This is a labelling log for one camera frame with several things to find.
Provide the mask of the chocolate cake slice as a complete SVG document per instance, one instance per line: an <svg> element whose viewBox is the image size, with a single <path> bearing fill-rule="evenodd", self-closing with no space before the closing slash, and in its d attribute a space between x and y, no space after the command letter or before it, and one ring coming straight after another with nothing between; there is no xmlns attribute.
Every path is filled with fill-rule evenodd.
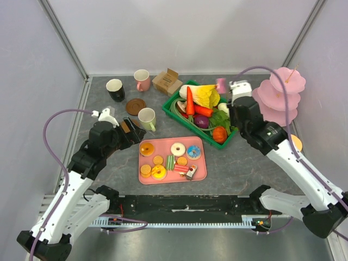
<svg viewBox="0 0 348 261"><path fill-rule="evenodd" d="M194 174L195 174L195 172L196 172L196 170L197 170L197 166L196 165L192 165L191 167L189 167L187 173L185 174L186 179L191 181L193 176L194 176Z"/></svg>

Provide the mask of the red striped cake slice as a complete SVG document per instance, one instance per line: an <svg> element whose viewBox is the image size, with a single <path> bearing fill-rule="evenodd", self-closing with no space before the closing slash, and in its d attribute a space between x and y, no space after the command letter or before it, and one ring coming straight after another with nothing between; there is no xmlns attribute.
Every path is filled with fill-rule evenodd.
<svg viewBox="0 0 348 261"><path fill-rule="evenodd" d="M174 172L178 172L180 175L186 175L187 172L189 171L189 167L175 164L173 170Z"/></svg>

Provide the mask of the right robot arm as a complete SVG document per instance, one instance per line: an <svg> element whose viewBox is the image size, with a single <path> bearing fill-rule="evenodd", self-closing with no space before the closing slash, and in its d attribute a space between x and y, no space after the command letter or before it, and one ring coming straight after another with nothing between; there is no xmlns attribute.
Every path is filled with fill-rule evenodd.
<svg viewBox="0 0 348 261"><path fill-rule="evenodd" d="M326 179L289 140L277 123L263 119L253 97L229 100L231 124L247 143L276 163L302 190L302 196L279 192L262 185L250 196L255 214L275 210L301 220L317 237L327 238L347 219L347 193Z"/></svg>

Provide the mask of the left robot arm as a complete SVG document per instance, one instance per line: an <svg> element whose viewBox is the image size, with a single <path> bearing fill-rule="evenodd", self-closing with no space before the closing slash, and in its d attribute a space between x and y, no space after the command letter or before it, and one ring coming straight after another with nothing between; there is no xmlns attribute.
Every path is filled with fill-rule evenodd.
<svg viewBox="0 0 348 261"><path fill-rule="evenodd" d="M66 260L73 241L104 213L118 211L119 192L103 185L96 189L87 204L74 213L77 203L98 174L106 167L107 159L117 150L140 143L146 131L124 118L129 128L125 132L115 118L99 119L89 131L89 137L63 168L64 181L41 219L29 231L21 231L17 242L29 252L29 258Z"/></svg>

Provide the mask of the pink macaron cake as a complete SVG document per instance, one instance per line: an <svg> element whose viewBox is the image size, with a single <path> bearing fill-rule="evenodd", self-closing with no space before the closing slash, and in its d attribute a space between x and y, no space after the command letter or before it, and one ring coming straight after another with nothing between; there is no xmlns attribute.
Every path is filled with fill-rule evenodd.
<svg viewBox="0 0 348 261"><path fill-rule="evenodd" d="M226 94L228 93L228 88L226 84L225 78L218 78L216 80L216 90L219 94Z"/></svg>

